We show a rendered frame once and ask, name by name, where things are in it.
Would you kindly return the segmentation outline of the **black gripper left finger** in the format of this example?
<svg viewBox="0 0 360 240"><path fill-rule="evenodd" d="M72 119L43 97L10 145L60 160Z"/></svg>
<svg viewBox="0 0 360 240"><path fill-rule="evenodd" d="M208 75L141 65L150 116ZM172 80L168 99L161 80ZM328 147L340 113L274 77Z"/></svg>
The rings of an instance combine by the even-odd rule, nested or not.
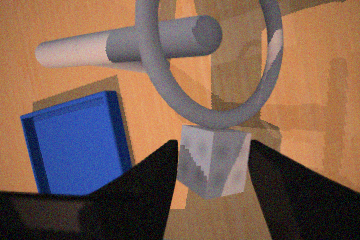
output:
<svg viewBox="0 0 360 240"><path fill-rule="evenodd" d="M169 140L91 194L0 191L0 240L163 240L178 168Z"/></svg>

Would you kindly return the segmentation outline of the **blue tray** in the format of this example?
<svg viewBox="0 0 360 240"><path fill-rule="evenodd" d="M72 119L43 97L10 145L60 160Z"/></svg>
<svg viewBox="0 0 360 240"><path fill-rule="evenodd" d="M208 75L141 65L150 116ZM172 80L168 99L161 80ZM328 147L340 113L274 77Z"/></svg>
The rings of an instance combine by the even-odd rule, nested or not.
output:
<svg viewBox="0 0 360 240"><path fill-rule="evenodd" d="M38 193L88 195L132 168L116 91L20 118Z"/></svg>

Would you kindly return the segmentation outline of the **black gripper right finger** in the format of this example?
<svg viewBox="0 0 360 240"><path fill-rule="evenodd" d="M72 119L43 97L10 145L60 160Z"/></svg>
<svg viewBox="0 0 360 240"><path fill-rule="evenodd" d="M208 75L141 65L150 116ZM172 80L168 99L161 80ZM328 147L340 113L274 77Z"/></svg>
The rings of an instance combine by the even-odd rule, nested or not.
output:
<svg viewBox="0 0 360 240"><path fill-rule="evenodd" d="M360 192L257 140L247 166L272 240L360 240Z"/></svg>

